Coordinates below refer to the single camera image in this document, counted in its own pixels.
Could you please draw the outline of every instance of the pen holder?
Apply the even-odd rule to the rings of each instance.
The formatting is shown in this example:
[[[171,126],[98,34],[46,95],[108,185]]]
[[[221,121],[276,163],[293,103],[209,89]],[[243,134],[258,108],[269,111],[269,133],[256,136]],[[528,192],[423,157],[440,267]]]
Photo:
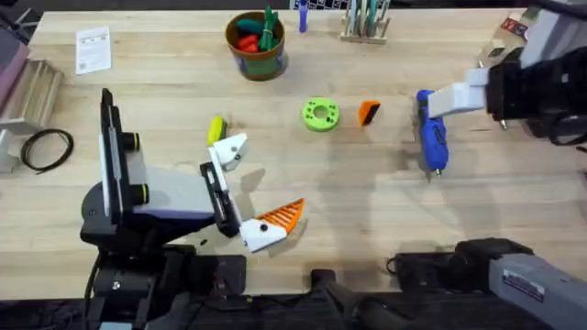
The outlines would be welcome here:
[[[225,35],[238,69],[242,75],[252,81],[267,81],[275,78],[285,70],[285,61],[283,59],[285,36],[282,22],[278,19],[273,28],[274,37],[279,40],[276,47],[269,51],[247,53],[237,48],[238,39],[244,37],[237,28],[237,22],[240,19],[252,19],[263,23],[265,16],[262,12],[247,12],[232,18],[228,23]]]

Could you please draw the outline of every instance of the blue marker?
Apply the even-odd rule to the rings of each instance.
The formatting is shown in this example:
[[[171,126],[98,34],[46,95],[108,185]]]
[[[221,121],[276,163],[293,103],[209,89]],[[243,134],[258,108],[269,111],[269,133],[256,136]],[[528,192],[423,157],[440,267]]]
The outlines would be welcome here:
[[[432,91],[421,90],[415,96],[418,102],[420,118],[420,142],[428,168],[440,175],[449,162],[449,146],[447,145],[447,129],[442,118],[428,116],[428,96]]]
[[[308,0],[300,0],[298,10],[300,12],[300,32],[304,33],[308,30]]]

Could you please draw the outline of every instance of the orange and white object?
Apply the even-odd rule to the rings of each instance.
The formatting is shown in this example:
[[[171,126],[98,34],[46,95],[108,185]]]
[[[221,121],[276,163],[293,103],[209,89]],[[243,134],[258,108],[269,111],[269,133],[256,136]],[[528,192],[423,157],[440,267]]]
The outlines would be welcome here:
[[[275,244],[294,230],[304,208],[304,198],[261,214],[240,225],[240,236],[250,252]]]

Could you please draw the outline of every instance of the yellow object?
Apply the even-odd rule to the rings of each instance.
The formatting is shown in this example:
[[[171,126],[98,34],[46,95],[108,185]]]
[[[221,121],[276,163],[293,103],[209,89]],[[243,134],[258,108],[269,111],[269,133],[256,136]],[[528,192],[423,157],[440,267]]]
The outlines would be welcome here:
[[[217,142],[227,137],[227,122],[219,115],[215,115],[210,122],[208,128],[208,147],[212,147],[214,142]]]

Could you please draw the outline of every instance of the marker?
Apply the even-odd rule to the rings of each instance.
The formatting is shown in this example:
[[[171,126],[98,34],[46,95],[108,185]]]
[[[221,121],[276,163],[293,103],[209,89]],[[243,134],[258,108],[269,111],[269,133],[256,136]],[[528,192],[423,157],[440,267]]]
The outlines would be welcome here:
[[[300,12],[300,32],[304,33],[308,30],[308,0],[300,0],[298,11]]]

